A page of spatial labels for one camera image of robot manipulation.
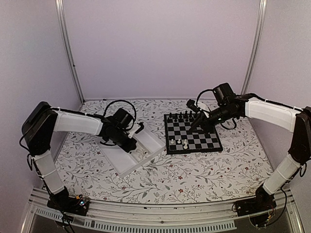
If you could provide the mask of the black and silver chessboard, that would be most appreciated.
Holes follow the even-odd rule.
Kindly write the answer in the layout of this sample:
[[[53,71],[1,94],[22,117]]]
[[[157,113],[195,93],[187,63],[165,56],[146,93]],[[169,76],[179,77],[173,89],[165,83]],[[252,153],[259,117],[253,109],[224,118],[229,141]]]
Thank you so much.
[[[187,154],[195,152],[219,152],[223,151],[222,144],[216,130],[212,133],[204,133],[203,129],[198,126],[195,131],[190,131],[189,122],[168,123],[164,115],[166,152],[167,154]],[[170,140],[174,139],[175,144],[170,144]],[[188,140],[188,148],[183,149],[184,139]]]

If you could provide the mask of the white plastic tray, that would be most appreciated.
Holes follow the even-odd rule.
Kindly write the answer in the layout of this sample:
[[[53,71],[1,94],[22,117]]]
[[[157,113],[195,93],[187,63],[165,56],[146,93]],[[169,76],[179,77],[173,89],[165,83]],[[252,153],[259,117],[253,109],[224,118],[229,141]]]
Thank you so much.
[[[165,143],[146,128],[134,134],[133,138],[137,140],[137,148],[130,152],[125,152],[119,146],[105,146],[99,139],[95,140],[104,157],[121,178],[146,164],[165,149]]]

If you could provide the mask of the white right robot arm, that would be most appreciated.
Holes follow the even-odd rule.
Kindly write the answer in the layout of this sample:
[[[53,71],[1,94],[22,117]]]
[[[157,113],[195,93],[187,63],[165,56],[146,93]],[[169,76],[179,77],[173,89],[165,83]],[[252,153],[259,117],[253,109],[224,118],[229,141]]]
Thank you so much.
[[[202,126],[207,133],[229,119],[251,120],[260,143],[273,163],[274,171],[260,188],[251,207],[261,212],[270,197],[290,182],[311,158],[311,108],[289,106],[264,99],[255,93],[235,94],[228,83],[203,90],[187,107],[198,113],[191,125]]]

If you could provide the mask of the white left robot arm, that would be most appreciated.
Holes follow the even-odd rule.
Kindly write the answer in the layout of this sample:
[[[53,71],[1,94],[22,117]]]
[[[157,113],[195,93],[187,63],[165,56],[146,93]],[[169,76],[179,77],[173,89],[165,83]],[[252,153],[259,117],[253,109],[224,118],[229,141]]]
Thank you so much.
[[[72,207],[72,200],[55,166],[56,153],[52,149],[56,144],[55,139],[62,135],[60,140],[64,140],[68,133],[84,133],[130,152],[137,143],[133,138],[136,119],[136,113],[130,114],[123,108],[107,116],[106,113],[88,114],[52,107],[46,101],[41,101],[23,123],[19,144],[30,156],[29,167],[36,168],[46,189],[54,196],[54,204],[62,211],[67,211]]]

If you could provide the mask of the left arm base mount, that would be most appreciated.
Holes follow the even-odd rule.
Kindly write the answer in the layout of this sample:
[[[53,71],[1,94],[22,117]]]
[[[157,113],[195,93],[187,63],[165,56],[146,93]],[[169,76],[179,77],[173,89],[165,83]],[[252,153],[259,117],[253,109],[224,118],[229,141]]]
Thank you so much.
[[[86,216],[89,208],[89,201],[90,198],[84,197],[82,194],[71,197],[68,190],[65,188],[57,194],[51,194],[47,206],[59,210],[60,212]]]

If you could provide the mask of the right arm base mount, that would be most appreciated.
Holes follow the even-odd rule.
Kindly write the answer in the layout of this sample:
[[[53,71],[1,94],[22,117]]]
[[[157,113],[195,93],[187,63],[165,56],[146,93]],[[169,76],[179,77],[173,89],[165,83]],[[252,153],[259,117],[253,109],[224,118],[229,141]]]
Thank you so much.
[[[250,217],[250,222],[253,226],[262,228],[268,225],[275,213],[276,201],[273,194],[269,195],[262,186],[260,186],[255,192],[255,197],[238,200],[233,206],[238,216],[264,212],[262,215]]]

